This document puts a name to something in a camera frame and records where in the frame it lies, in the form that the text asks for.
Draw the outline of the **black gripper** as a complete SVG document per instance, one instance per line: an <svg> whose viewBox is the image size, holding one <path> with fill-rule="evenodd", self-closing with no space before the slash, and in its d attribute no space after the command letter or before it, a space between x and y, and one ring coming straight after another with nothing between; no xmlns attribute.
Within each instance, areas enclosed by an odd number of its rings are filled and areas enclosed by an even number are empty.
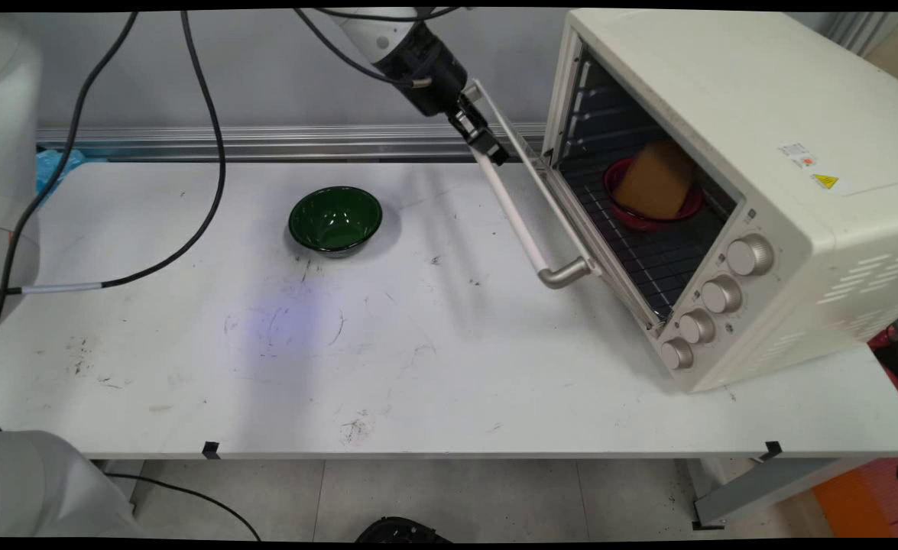
<svg viewBox="0 0 898 550"><path fill-rule="evenodd" d="M428 81L424 87L409 85L400 91L421 115L451 115L451 125L466 145L492 163L501 166L511 158L486 118L462 92L468 81L466 69L424 22L415 22L400 44L376 63L376 70L399 81Z"/></svg>

